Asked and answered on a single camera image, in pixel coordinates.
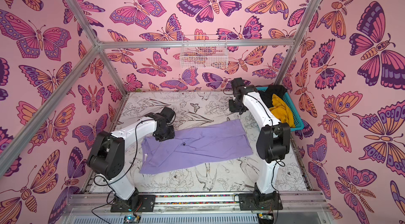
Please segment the lavender purple t-shirt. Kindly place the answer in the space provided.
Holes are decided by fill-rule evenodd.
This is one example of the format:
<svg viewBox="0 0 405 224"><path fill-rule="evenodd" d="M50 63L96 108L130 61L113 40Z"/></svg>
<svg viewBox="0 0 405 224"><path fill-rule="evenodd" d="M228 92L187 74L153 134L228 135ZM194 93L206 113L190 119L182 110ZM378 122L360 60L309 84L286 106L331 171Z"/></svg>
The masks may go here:
<svg viewBox="0 0 405 224"><path fill-rule="evenodd" d="M148 136L141 146L140 173L152 175L253 154L239 119L176 131L173 139L162 142Z"/></svg>

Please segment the teal plastic laundry basket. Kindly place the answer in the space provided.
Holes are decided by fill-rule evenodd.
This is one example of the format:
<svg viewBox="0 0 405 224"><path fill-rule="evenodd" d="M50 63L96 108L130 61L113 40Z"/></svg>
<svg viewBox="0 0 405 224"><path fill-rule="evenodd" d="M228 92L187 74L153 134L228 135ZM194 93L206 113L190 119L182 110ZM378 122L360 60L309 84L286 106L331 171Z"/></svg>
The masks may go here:
<svg viewBox="0 0 405 224"><path fill-rule="evenodd" d="M268 88L268 86L267 87L259 86L259 87L257 87L257 90L258 91L265 91L267 88ZM291 98L289 96L288 91L285 93L282 100L288 105L288 107L293 112L295 128L291 128L291 131L294 132L294 131L302 130L304 128L304 123L303 123L297 109L295 108L295 106L294 106L294 104L293 104L293 102L292 102L292 100L291 100Z"/></svg>

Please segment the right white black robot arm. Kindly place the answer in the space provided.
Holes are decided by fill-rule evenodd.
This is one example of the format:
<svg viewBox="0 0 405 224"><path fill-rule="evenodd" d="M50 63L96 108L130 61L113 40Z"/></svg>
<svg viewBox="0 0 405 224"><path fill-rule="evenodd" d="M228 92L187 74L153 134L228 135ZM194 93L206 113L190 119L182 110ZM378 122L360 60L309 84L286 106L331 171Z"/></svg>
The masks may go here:
<svg viewBox="0 0 405 224"><path fill-rule="evenodd" d="M249 111L260 129L256 152L264 166L253 195L259 202L266 201L278 193L274 183L278 169L284 165L283 160L290 152L291 128L271 113L255 86L247 85L242 78L235 78L231 90L233 99L229 101L229 111L239 114Z"/></svg>

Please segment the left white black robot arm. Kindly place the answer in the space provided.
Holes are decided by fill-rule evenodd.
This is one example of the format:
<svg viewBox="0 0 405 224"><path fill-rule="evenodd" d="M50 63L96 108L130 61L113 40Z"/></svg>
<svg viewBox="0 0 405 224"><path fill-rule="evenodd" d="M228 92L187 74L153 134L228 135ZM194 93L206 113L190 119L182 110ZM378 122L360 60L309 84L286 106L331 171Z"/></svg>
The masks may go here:
<svg viewBox="0 0 405 224"><path fill-rule="evenodd" d="M158 142L173 139L175 118L175 111L164 107L159 113L148 113L124 129L114 132L101 131L90 151L88 167L103 179L102 185L112 189L116 197L129 200L135 195L136 188L127 177L129 171L124 171L127 148L149 134Z"/></svg>

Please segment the black t-shirt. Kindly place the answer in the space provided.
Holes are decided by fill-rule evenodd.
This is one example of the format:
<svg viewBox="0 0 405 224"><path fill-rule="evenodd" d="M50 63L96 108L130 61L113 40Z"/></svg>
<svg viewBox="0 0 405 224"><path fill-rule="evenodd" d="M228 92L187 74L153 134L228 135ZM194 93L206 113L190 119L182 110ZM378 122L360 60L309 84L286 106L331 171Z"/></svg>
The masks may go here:
<svg viewBox="0 0 405 224"><path fill-rule="evenodd" d="M282 85L270 85L265 91L258 91L264 104L271 108L273 107L273 95L283 98L287 89Z"/></svg>

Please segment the mustard yellow t-shirt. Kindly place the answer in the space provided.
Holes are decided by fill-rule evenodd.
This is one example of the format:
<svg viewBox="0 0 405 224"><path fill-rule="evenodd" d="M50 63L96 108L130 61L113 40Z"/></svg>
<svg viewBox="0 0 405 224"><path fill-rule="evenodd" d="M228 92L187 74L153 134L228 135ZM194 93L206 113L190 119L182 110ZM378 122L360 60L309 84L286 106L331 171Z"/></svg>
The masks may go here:
<svg viewBox="0 0 405 224"><path fill-rule="evenodd" d="M295 128L293 112L276 94L272 96L272 107L269 110L281 123L287 123L290 128Z"/></svg>

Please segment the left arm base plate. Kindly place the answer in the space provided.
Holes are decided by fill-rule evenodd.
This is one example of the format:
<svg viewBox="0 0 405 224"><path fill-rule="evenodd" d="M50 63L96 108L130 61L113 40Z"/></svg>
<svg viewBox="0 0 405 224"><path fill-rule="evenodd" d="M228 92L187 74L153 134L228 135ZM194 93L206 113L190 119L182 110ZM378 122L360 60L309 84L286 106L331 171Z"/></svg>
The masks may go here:
<svg viewBox="0 0 405 224"><path fill-rule="evenodd" d="M118 212L153 212L156 196L154 194L136 194L128 200L115 196L110 211Z"/></svg>

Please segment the aluminium frame horizontal bar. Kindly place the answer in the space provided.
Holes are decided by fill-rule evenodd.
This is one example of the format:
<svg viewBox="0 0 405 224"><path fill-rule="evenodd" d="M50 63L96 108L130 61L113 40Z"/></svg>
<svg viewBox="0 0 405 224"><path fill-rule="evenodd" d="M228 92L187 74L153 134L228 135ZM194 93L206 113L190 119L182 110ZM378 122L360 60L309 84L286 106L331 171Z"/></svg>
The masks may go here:
<svg viewBox="0 0 405 224"><path fill-rule="evenodd" d="M294 39L242 39L242 40L184 40L184 41L127 41L101 42L101 49L116 48L181 48L182 46L293 46Z"/></svg>

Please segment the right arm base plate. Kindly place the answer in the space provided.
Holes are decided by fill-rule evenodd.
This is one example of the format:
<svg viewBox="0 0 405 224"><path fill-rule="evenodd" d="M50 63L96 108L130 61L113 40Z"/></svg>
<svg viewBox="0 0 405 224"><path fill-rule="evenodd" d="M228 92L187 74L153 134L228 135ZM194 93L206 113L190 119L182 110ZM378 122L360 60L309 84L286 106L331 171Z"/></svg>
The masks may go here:
<svg viewBox="0 0 405 224"><path fill-rule="evenodd" d="M243 211L269 211L283 210L279 193L274 191L268 194L259 192L238 194L239 207Z"/></svg>

